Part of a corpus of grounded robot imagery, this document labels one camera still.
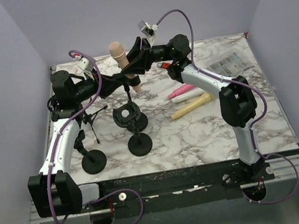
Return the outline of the tall black round-base stand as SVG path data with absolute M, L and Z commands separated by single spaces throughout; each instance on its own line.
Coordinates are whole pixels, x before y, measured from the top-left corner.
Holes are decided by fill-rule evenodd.
M 106 76 L 106 78 L 113 78 L 115 80 L 118 80 L 118 81 L 121 81 L 123 83 L 122 87 L 124 88 L 124 91 L 126 92 L 126 95 L 127 95 L 127 102 L 130 100 L 133 102 L 132 98 L 131 98 L 131 91 L 130 91 L 130 86 L 131 84 L 137 84 L 137 83 L 140 83 L 140 80 L 139 80 L 139 77 L 136 76 L 135 79 L 128 79 L 125 75 L 123 74 L 113 74 L 112 76 Z M 142 118 L 144 118 L 144 121 L 147 121 L 148 118 L 147 116 L 142 113 Z

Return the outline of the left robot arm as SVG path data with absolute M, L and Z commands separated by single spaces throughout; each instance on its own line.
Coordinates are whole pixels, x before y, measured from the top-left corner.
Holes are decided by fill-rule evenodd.
M 83 75 L 60 70 L 50 80 L 53 95 L 46 105 L 53 124 L 52 140 L 39 173 L 29 177 L 27 186 L 39 216 L 52 217 L 56 224 L 63 224 L 60 216 L 79 213 L 88 204 L 99 210 L 108 201 L 99 184 L 79 185 L 70 170 L 74 150 L 82 154 L 89 172 L 106 165 L 102 151 L 89 151 L 83 146 L 86 107 L 82 104 L 89 101 L 91 106 L 98 97 L 108 96 L 105 88 L 110 79 L 94 64 L 84 69 Z

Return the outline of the white grey-headed microphone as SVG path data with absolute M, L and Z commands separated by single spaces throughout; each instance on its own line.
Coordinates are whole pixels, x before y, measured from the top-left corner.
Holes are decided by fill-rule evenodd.
M 195 98 L 197 96 L 201 96 L 203 93 L 205 93 L 205 90 L 196 88 L 195 90 L 186 92 L 182 95 L 179 95 L 179 96 L 176 96 L 175 98 L 172 98 L 171 101 L 172 101 L 172 103 L 180 103 L 180 102 Z

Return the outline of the black shock-mount round-base stand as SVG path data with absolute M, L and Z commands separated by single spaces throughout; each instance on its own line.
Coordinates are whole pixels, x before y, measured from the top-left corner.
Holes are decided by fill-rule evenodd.
M 143 114 L 137 104 L 128 101 L 126 104 L 115 108 L 112 112 L 113 120 L 120 128 L 126 128 L 132 132 L 128 141 L 128 149 L 135 156 L 142 157 L 152 150 L 151 138 L 140 131 L 148 125 L 148 120 L 144 121 Z

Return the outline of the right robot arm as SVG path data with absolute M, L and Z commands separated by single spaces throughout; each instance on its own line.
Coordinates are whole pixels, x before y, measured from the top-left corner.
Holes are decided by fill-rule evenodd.
M 152 46 L 147 39 L 137 37 L 128 53 L 116 41 L 110 44 L 109 51 L 125 75 L 143 75 L 153 63 L 171 61 L 167 71 L 173 80 L 201 88 L 218 97 L 222 118 L 233 128 L 240 161 L 246 164 L 240 168 L 241 178 L 251 183 L 260 176 L 261 170 L 256 164 L 260 156 L 249 129 L 256 115 L 257 102 L 248 88 L 246 78 L 239 76 L 234 79 L 206 70 L 200 72 L 188 59 L 191 48 L 187 36 L 182 34 L 175 35 L 167 44 L 158 46 Z

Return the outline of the peach microphone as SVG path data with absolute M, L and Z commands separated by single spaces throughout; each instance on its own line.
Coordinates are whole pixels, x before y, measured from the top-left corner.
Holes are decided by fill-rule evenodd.
M 112 42 L 109 45 L 109 51 L 112 58 L 117 62 L 117 64 L 122 70 L 129 64 L 129 61 L 126 57 L 125 49 L 121 43 L 117 41 Z M 128 79 L 135 79 L 136 75 L 126 74 L 126 77 Z M 136 93 L 140 93 L 142 91 L 140 83 L 132 84 L 131 86 Z

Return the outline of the beige microphone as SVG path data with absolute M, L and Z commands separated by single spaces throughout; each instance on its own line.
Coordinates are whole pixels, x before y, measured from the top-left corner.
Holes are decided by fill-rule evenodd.
M 181 108 L 181 109 L 177 110 L 176 112 L 174 112 L 173 114 L 171 114 L 171 119 L 176 120 L 176 119 L 184 116 L 185 114 L 188 114 L 189 112 L 193 111 L 197 107 L 200 107 L 201 105 L 203 105 L 207 102 L 210 102 L 211 100 L 212 100 L 212 98 L 211 98 L 210 94 L 203 93 L 203 95 L 201 95 L 196 100 L 193 100 L 193 102 L 190 102 L 183 108 Z

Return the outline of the pink microphone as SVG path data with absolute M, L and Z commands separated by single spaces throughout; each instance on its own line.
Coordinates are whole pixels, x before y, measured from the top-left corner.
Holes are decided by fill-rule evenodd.
M 176 96 L 179 96 L 179 95 L 182 95 L 182 94 L 184 94 L 184 93 L 186 93 L 186 92 L 189 92 L 190 90 L 192 90 L 192 89 L 194 89 L 194 88 L 195 88 L 195 86 L 193 86 L 193 85 L 190 85 L 190 84 L 184 84 L 184 85 L 182 85 L 181 87 L 175 89 L 172 93 L 170 93 L 170 94 L 168 95 L 168 98 L 169 98 L 169 99 L 173 99 L 173 98 L 175 98 Z

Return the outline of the black clip round-base stand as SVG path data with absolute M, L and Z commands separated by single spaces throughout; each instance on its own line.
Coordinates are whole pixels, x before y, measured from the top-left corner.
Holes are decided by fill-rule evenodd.
M 96 175 L 104 170 L 107 158 L 104 152 L 100 150 L 87 151 L 83 145 L 83 140 L 85 139 L 85 132 L 80 130 L 75 142 L 74 149 L 78 151 L 82 156 L 82 167 L 83 170 L 91 175 Z

